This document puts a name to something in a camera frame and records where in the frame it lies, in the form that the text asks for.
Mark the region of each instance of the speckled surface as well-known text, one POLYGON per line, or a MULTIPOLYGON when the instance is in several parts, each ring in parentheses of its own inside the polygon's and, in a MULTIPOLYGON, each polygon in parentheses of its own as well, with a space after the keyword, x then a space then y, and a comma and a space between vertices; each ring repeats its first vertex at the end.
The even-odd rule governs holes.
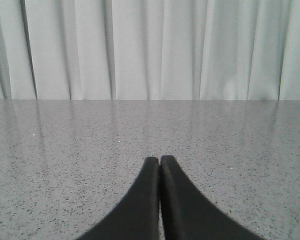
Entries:
POLYGON ((173 154, 231 218, 300 240, 300 101, 0 100, 0 240, 75 239, 173 154))

